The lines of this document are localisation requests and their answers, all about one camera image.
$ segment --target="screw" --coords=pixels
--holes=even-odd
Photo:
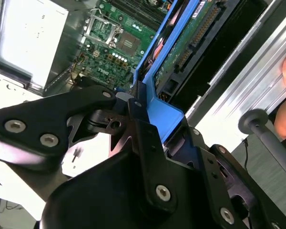
[[[142,106],[141,103],[139,103],[139,102],[134,102],[134,104],[136,104],[136,105],[139,106],[139,107]]]
[[[274,222],[272,222],[271,225],[274,229],[280,229],[280,227]]]
[[[193,131],[194,131],[194,134],[196,134],[196,135],[200,135],[200,132],[199,132],[198,130],[193,129]]]
[[[109,94],[108,92],[103,92],[103,95],[107,98],[110,98],[111,97],[111,94]]]
[[[19,121],[19,120],[9,120],[4,124],[4,127],[7,131],[11,133],[21,133],[22,131],[25,130],[26,125],[24,122]]]
[[[234,224],[234,217],[228,209],[221,208],[220,214],[228,224],[231,224],[231,225]]]
[[[58,145],[58,137],[52,134],[45,134],[40,137],[40,142],[46,147],[54,147]]]
[[[165,187],[163,185],[158,185],[156,187],[156,194],[164,202],[167,202],[167,201],[169,201],[171,199],[170,191],[168,190],[167,187]]]
[[[222,152],[223,154],[225,154],[225,149],[222,148],[221,146],[218,148],[220,152]]]

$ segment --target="black mount arm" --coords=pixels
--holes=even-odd
[[[0,160],[50,173],[70,146],[99,132],[112,135],[112,157],[52,193],[43,229],[286,228],[230,153],[208,149],[186,120],[165,143],[165,157],[141,82],[131,94],[94,86],[1,109],[0,145],[9,150]]]

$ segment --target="white label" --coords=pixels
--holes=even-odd
[[[198,14],[200,13],[202,7],[204,6],[205,1],[202,1],[199,6],[197,7],[195,13],[193,14],[192,18],[196,18],[198,16]]]
[[[102,69],[102,68],[98,68],[97,71],[100,72],[100,73],[103,73],[103,74],[105,74],[105,75],[109,75],[109,72],[105,71],[105,70]]]

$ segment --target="circuit board chip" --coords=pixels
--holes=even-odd
[[[123,32],[120,35],[120,40],[117,45],[117,48],[121,49],[128,55],[134,55],[140,44],[141,41],[138,38],[128,32]]]

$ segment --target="metal panel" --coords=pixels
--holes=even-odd
[[[281,72],[285,57],[286,18],[196,126],[207,145],[233,151],[246,138],[238,130],[242,114],[254,108],[270,113],[286,98]]]

